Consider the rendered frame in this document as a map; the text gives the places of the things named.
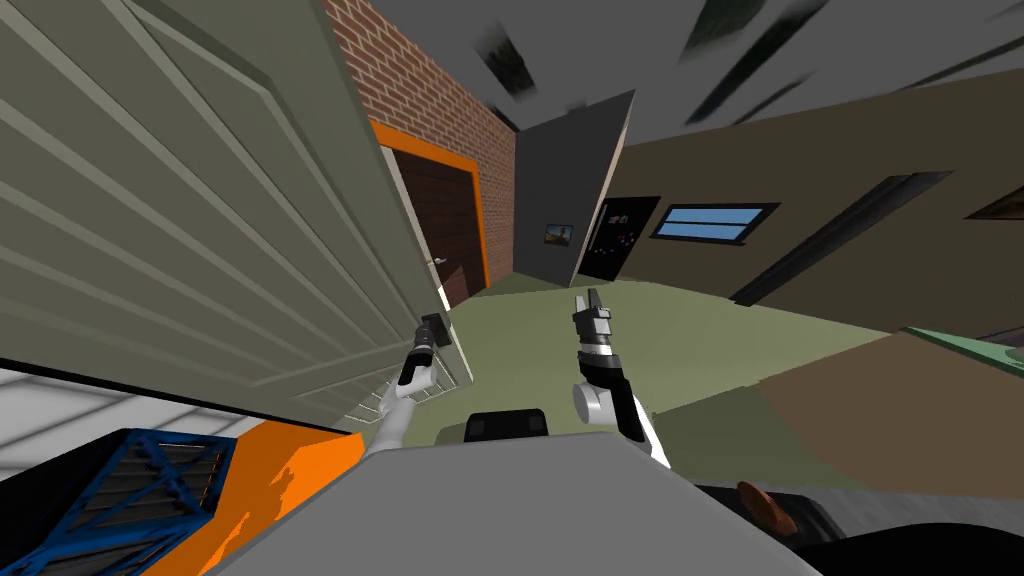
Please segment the brown table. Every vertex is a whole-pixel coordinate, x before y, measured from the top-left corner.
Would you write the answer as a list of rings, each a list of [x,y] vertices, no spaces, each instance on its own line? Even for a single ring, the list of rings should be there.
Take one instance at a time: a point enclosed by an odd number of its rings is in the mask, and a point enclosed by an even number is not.
[[[1024,500],[1024,352],[906,329],[757,387],[817,460],[867,488]]]

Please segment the black board with coloured dots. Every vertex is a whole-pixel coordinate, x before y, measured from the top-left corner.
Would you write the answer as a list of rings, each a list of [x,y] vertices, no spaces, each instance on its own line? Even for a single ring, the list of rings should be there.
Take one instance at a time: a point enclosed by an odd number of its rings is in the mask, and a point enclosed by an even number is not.
[[[614,281],[659,202],[658,196],[606,198],[577,273]]]

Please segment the grey-green panelled door leaf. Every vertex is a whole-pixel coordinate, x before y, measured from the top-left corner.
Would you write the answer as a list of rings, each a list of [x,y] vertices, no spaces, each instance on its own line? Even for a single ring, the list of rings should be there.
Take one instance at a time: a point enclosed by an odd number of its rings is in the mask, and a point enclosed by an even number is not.
[[[429,317],[323,0],[0,0],[0,358],[353,433]]]

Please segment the blue window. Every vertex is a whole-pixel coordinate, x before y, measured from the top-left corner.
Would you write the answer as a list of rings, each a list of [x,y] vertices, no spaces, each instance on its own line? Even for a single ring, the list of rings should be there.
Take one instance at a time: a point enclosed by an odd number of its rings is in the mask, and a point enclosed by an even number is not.
[[[780,203],[672,204],[651,238],[743,246]]]

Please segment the dark brown door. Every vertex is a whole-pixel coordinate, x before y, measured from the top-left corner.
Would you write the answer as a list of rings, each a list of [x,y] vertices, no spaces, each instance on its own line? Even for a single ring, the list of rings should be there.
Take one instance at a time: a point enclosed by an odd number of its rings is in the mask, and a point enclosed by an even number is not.
[[[432,269],[454,308],[486,287],[472,174],[411,153],[393,154],[429,258],[447,259]]]

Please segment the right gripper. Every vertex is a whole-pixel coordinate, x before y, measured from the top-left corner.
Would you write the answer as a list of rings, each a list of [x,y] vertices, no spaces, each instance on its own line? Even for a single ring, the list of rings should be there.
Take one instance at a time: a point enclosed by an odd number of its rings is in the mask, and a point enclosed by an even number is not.
[[[611,314],[607,308],[603,308],[597,289],[587,290],[587,301],[588,308],[582,296],[574,297],[575,313],[572,315],[572,321],[581,348],[610,349]]]

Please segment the blue metal shelf rack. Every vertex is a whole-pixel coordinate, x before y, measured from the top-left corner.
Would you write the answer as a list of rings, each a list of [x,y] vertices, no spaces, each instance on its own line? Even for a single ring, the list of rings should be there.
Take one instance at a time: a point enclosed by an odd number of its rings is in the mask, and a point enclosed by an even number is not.
[[[214,518],[234,449],[123,428],[0,481],[0,576],[141,576]]]

